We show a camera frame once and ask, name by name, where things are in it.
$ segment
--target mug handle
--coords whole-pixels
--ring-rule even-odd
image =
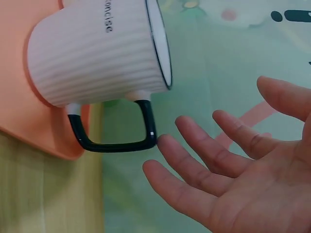
[[[66,106],[68,118],[75,137],[77,138],[81,147],[91,152],[99,153],[121,153],[139,150],[147,150],[156,145],[156,126],[154,114],[151,107],[150,100],[136,100],[141,109],[142,116],[145,123],[146,138],[140,142],[122,143],[122,144],[98,144],[92,142],[87,136],[81,121],[81,105],[68,104]]]

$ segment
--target orange placemat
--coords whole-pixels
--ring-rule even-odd
[[[32,91],[27,73],[27,43],[32,28],[62,8],[58,0],[6,0],[0,3],[0,130],[51,155],[79,158],[63,109],[45,105]],[[88,131],[89,106],[82,112]]]

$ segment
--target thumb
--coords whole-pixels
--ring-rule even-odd
[[[261,76],[257,87],[268,104],[277,111],[306,121],[311,112],[311,90],[289,82]]]

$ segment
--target green background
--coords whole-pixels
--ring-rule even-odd
[[[200,9],[176,9],[163,12],[174,85],[172,91],[152,96],[159,135],[170,133],[189,149],[174,125],[176,117],[188,115],[210,135],[217,136],[221,131],[211,118],[214,110],[224,109],[239,117],[263,101],[256,87],[259,75],[311,87],[311,54],[295,47],[272,20],[242,30],[214,25]],[[138,106],[126,100],[105,106],[105,143],[144,137]],[[302,126],[296,119],[274,114],[254,128],[279,139],[296,140],[301,138]],[[230,150],[243,154],[235,144]],[[103,156],[105,232],[206,232],[152,190],[141,168],[148,159],[167,167],[157,148]]]

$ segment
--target white mug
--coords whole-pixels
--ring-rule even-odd
[[[156,0],[79,0],[39,22],[28,44],[33,85],[51,105],[65,107],[80,145],[94,152],[152,148],[152,93],[170,90],[168,42]],[[126,144],[90,141],[81,105],[126,98],[142,111],[146,138]]]

